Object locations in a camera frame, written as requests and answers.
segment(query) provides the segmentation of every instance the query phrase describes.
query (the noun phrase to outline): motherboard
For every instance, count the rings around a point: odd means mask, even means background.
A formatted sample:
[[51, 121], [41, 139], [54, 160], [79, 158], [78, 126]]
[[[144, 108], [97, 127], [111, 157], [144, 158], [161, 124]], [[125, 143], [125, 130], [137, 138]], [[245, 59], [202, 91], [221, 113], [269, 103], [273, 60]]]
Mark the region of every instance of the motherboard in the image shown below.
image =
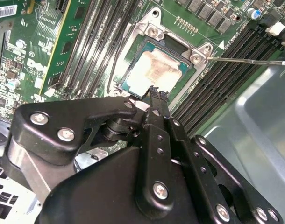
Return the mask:
[[153, 85], [189, 135], [285, 54], [285, 0], [0, 1], [0, 119], [22, 104]]

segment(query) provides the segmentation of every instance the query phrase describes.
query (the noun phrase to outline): white arrow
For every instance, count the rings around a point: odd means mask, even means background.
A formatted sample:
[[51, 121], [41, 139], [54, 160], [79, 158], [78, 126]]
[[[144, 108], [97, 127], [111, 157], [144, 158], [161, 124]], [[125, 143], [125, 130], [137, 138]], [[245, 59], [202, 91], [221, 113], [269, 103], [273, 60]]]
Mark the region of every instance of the white arrow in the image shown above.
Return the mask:
[[218, 45], [219, 48], [221, 49], [225, 49], [225, 41], [222, 41], [219, 45]]

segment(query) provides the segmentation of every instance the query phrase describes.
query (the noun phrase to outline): screw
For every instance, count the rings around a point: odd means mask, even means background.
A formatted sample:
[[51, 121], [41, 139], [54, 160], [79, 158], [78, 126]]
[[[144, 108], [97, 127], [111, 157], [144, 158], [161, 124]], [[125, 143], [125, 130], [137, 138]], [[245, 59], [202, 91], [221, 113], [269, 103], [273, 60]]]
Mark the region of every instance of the screw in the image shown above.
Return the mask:
[[205, 141], [203, 138], [201, 138], [201, 137], [199, 137], [199, 141], [200, 141], [200, 143], [202, 143], [203, 145], [206, 144], [206, 141]]
[[34, 113], [30, 116], [32, 123], [36, 125], [46, 125], [48, 123], [48, 117], [42, 113]]
[[199, 57], [199, 56], [195, 56], [195, 57], [193, 58], [193, 63], [195, 63], [195, 64], [200, 63], [200, 57]]
[[151, 27], [149, 30], [148, 30], [148, 35], [150, 37], [156, 37], [158, 35], [158, 30], [156, 30], [155, 28]]
[[267, 221], [267, 220], [268, 220], [267, 215], [266, 215], [266, 213], [263, 211], [263, 209], [257, 208], [256, 211], [257, 211], [257, 213], [259, 214], [259, 216], [260, 216], [261, 219], [263, 219], [264, 221]]
[[75, 135], [72, 130], [68, 128], [62, 128], [57, 132], [57, 136], [60, 140], [63, 141], [72, 141], [75, 138]]
[[160, 112], [158, 110], [153, 110], [153, 113], [156, 115], [156, 116], [160, 116]]
[[223, 207], [221, 204], [218, 204], [216, 206], [216, 211], [223, 221], [225, 221], [225, 222], [230, 221], [230, 214], [228, 213], [226, 208]]
[[272, 210], [270, 210], [270, 209], [268, 209], [267, 211], [268, 211], [269, 215], [270, 215], [275, 221], [278, 222], [278, 217], [277, 217], [277, 215], [275, 214], [275, 212], [272, 211]]
[[125, 102], [124, 105], [125, 105], [126, 107], [130, 108], [130, 109], [133, 108], [133, 106], [132, 106], [129, 102]]
[[159, 199], [164, 200], [168, 196], [168, 192], [167, 192], [166, 187], [161, 183], [158, 183], [158, 182], [154, 183], [153, 191]]
[[173, 120], [173, 122], [174, 122], [174, 124], [177, 125], [177, 126], [180, 126], [180, 125], [181, 125], [180, 122], [178, 122], [178, 121], [175, 120], [175, 119]]

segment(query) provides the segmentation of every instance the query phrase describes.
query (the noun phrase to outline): barcode label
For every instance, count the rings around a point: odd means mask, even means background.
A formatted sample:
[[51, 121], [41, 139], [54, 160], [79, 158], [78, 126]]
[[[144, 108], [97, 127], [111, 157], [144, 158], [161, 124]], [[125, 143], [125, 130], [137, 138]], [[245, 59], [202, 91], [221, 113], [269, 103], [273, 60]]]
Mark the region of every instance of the barcode label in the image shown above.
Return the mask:
[[17, 5], [0, 7], [0, 18], [16, 15]]

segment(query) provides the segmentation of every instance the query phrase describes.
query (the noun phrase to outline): metal rod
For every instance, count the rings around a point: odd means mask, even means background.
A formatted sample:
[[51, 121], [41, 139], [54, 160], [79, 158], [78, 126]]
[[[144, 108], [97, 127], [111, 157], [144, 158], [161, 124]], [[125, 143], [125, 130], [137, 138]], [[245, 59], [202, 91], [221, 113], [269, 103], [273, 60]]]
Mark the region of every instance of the metal rod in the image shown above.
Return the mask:
[[251, 59], [241, 58], [224, 58], [224, 57], [207, 57], [209, 61], [220, 61], [220, 62], [239, 62], [247, 64], [259, 64], [259, 65], [282, 65], [285, 66], [285, 61], [257, 61]]

